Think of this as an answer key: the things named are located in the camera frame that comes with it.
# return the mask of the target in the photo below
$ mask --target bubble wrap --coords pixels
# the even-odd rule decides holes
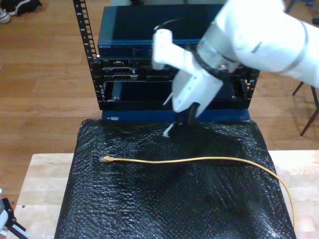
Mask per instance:
[[[165,138],[168,123],[86,120],[55,233],[101,239],[295,239],[279,182],[244,163],[101,163],[231,156],[274,164],[252,121],[201,123]]]

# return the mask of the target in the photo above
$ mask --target shoe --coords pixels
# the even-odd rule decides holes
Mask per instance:
[[[8,15],[8,13],[4,9],[0,8],[0,24],[8,23],[10,20],[11,17]]]
[[[35,11],[37,6],[42,6],[39,0],[2,0],[1,2],[1,7],[6,9],[10,16]]]

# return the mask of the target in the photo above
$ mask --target blue panel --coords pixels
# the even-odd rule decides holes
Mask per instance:
[[[176,113],[173,111],[103,111],[103,120],[172,122]],[[250,120],[245,110],[204,111],[197,119],[200,122]]]

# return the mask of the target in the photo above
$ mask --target wooden floor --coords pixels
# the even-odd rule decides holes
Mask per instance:
[[[38,12],[0,25],[0,187],[16,203],[31,156],[72,153],[81,121],[100,118],[71,0],[42,1]],[[88,0],[98,39],[107,0]],[[299,5],[294,15],[311,19]],[[310,87],[262,73],[250,114],[269,150],[319,149],[319,119],[299,134],[315,111]]]

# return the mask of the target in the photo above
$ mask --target black rack rail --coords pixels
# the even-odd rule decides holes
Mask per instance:
[[[156,83],[156,77],[152,77],[150,80],[143,76],[142,71],[150,69],[141,70],[141,67],[150,66],[151,61],[146,59],[101,59],[97,55],[95,48],[85,0],[73,0],[73,4],[99,108],[107,111],[162,110],[164,100],[119,100],[113,95],[113,91],[119,82],[124,84],[126,84],[125,82],[127,84],[132,84],[132,82],[150,84],[148,81],[152,81]],[[119,71],[116,76],[113,74],[114,71]],[[169,84],[169,81],[173,79],[171,76],[169,75],[164,81]],[[259,71],[245,67],[244,73],[238,70],[232,76],[240,79],[233,86],[236,95],[223,100],[214,99],[208,109],[247,109],[249,107],[259,77]]]

